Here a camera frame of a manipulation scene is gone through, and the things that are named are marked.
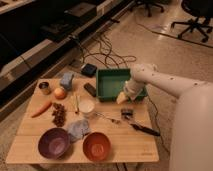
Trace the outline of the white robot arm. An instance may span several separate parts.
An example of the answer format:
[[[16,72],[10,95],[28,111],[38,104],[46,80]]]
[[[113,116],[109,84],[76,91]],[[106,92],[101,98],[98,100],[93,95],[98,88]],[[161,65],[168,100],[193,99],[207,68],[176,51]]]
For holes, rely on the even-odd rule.
[[[146,85],[176,99],[169,171],[213,171],[213,82],[158,72],[151,64],[135,64],[116,102],[134,101]]]

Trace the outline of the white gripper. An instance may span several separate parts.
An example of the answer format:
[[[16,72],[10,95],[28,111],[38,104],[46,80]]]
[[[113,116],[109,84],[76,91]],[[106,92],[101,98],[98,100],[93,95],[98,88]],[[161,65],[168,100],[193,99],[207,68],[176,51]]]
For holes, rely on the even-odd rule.
[[[126,81],[122,91],[117,96],[116,102],[121,104],[127,100],[134,101],[136,97],[143,91],[145,85],[145,82],[137,82],[134,79]]]

